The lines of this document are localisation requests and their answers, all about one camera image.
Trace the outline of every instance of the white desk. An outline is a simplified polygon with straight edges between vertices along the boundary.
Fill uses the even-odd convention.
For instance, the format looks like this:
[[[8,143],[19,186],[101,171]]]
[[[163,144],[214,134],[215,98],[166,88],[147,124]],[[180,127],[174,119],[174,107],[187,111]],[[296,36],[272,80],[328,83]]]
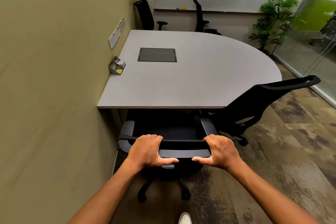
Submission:
[[[138,62],[140,48],[175,48],[177,63]],[[281,81],[276,64],[243,42],[208,33],[132,30],[98,108],[222,108],[255,84]]]

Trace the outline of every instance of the potted plant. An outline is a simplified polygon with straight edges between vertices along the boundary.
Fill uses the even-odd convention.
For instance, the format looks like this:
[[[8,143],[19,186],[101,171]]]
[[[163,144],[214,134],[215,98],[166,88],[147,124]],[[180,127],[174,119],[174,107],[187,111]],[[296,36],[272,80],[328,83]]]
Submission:
[[[291,8],[297,6],[298,3],[298,0],[268,0],[261,5],[260,11],[265,15],[258,19],[252,27],[258,33],[249,35],[249,39],[260,43],[258,50],[269,55],[269,52],[264,49],[265,46],[281,43],[290,24],[297,20]]]

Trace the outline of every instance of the beige wall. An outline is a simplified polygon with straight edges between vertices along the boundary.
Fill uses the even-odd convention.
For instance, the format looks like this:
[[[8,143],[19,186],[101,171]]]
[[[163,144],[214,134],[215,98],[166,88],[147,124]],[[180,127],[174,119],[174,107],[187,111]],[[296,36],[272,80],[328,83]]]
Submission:
[[[65,223],[111,176],[118,131],[96,105],[134,1],[0,0],[0,223]]]
[[[191,11],[153,10],[153,0],[147,0],[155,22],[166,21],[163,30],[194,31],[196,27],[196,13]],[[251,33],[252,24],[260,17],[259,14],[204,12],[204,20],[210,21],[206,28],[217,29],[222,35],[239,41],[258,46],[247,36]]]

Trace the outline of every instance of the hand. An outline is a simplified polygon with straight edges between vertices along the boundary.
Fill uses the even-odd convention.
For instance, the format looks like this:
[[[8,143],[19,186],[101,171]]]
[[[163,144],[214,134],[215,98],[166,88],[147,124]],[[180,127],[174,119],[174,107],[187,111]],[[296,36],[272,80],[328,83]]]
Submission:
[[[193,161],[202,165],[218,167],[229,173],[234,172],[244,163],[233,141],[229,138],[210,135],[205,137],[204,141],[210,146],[211,156],[209,158],[194,157],[192,158]]]
[[[136,139],[129,150],[127,159],[132,161],[139,170],[145,167],[161,167],[177,163],[177,158],[161,158],[159,156],[159,145],[163,140],[162,136],[143,135]]]

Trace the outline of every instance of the white shoe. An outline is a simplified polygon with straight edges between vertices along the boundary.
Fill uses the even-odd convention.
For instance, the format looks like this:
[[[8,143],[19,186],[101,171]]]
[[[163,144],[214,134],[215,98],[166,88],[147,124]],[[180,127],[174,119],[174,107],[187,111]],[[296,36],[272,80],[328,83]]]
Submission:
[[[191,224],[191,218],[188,213],[182,213],[178,224]]]

